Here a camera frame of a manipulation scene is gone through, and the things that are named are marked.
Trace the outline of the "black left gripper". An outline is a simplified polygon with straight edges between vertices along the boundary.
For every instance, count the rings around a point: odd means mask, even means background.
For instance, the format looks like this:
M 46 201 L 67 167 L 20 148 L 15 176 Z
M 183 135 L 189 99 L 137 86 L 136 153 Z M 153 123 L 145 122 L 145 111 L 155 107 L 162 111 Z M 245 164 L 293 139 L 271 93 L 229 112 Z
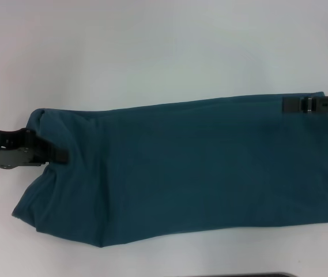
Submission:
M 25 128 L 6 132 L 0 130 L 0 168 L 13 169 L 19 166 L 33 167 L 47 162 L 66 164 L 69 161 L 67 150 L 39 137 L 34 131 Z

